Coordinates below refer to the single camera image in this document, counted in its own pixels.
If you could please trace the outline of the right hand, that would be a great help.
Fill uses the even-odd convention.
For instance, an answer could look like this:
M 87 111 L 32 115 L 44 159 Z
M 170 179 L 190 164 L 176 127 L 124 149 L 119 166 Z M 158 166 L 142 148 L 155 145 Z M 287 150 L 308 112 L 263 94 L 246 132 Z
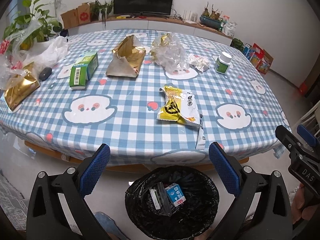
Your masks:
M 310 220 L 319 206 L 307 206 L 305 203 L 304 193 L 305 186 L 300 184 L 291 204 L 292 224 L 295 224 L 301 218 L 304 220 Z

